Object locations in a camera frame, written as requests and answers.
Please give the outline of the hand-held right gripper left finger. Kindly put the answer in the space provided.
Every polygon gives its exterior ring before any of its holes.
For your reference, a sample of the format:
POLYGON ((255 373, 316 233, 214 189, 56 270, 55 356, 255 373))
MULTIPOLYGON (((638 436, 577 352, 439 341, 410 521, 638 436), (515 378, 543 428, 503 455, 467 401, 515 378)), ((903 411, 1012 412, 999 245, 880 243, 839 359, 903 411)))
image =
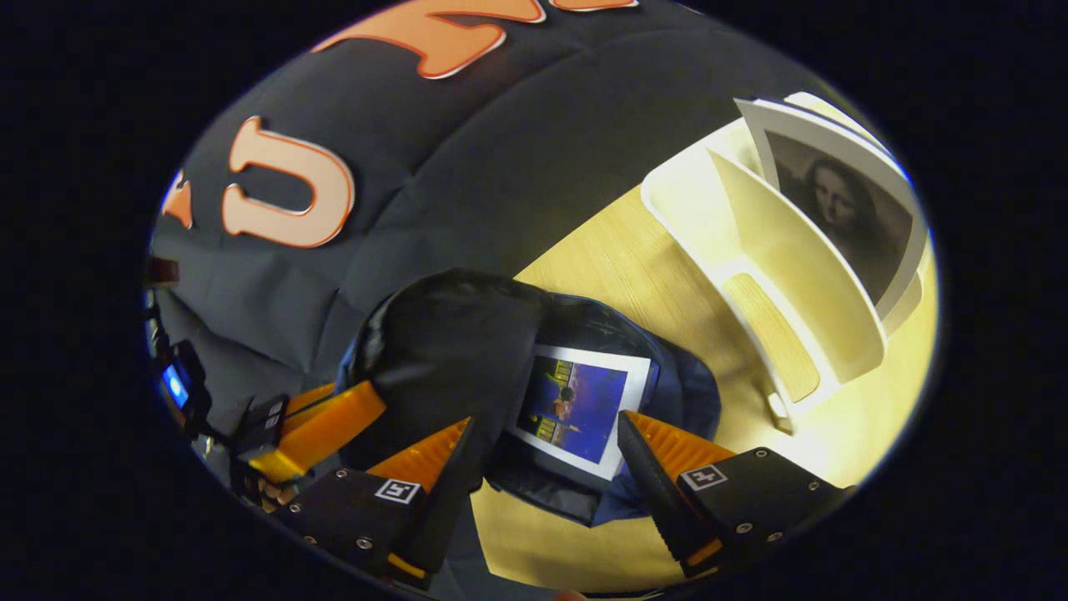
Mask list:
POLYGON ((279 525, 367 578, 427 589, 478 473, 477 423, 459 420, 366 471, 335 469, 279 509, 279 525))

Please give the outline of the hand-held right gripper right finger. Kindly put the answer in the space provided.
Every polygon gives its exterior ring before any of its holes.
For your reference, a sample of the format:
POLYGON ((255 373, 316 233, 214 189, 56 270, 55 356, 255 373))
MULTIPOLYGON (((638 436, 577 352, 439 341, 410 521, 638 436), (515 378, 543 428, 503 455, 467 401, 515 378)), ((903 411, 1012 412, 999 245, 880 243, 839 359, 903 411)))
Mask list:
POLYGON ((770 448, 731 452, 633 411, 618 415, 617 445, 686 578, 752 566, 854 493, 770 448))

